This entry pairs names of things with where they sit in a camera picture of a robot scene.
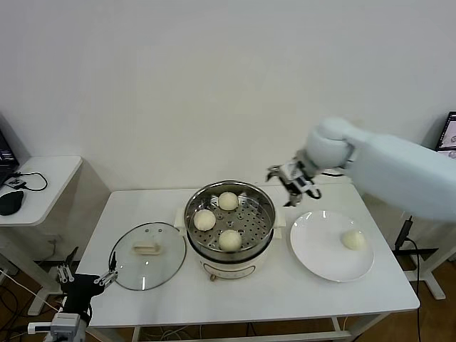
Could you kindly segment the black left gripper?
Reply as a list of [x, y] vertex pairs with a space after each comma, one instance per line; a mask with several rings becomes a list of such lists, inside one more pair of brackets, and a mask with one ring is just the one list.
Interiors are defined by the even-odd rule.
[[89, 274], [73, 276], [71, 265], [77, 251], [78, 247], [75, 247], [56, 268], [58, 281], [63, 284], [63, 293], [66, 295], [66, 301], [63, 305], [65, 313], [86, 313], [91, 299], [102, 294], [105, 286], [109, 286], [118, 277], [116, 252], [111, 253], [108, 271], [102, 276]]

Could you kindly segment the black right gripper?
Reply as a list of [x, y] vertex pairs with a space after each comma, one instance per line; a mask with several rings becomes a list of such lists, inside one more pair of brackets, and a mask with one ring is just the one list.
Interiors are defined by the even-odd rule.
[[301, 203], [302, 185], [300, 177], [302, 172], [296, 166], [296, 163], [285, 163], [283, 165], [272, 165], [267, 168], [267, 179], [278, 177], [283, 180], [285, 188], [289, 191], [289, 199], [284, 207], [296, 207]]

